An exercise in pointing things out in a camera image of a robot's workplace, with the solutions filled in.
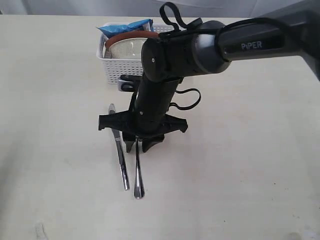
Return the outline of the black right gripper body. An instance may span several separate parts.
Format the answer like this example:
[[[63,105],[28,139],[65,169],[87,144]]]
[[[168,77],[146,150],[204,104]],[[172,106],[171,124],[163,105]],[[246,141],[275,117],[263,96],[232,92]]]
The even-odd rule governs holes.
[[[111,115],[100,115],[98,129],[119,130],[127,136],[137,137],[142,142],[162,142],[168,133],[188,129],[187,120],[163,110],[132,109]]]

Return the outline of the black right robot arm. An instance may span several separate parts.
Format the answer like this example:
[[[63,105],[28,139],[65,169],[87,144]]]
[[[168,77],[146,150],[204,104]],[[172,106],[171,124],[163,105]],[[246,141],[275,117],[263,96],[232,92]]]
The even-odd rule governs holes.
[[[184,23],[177,6],[172,9],[175,22],[165,9],[163,21],[173,27],[142,46],[140,78],[129,78],[132,97],[129,109],[100,115],[98,128],[122,132],[127,151],[142,142],[146,152],[164,140],[165,134],[185,132],[187,121],[168,115],[178,85],[186,77],[218,74],[231,62],[288,56],[302,57],[313,73],[320,74],[320,3],[304,0],[261,17],[228,25],[200,18]]]

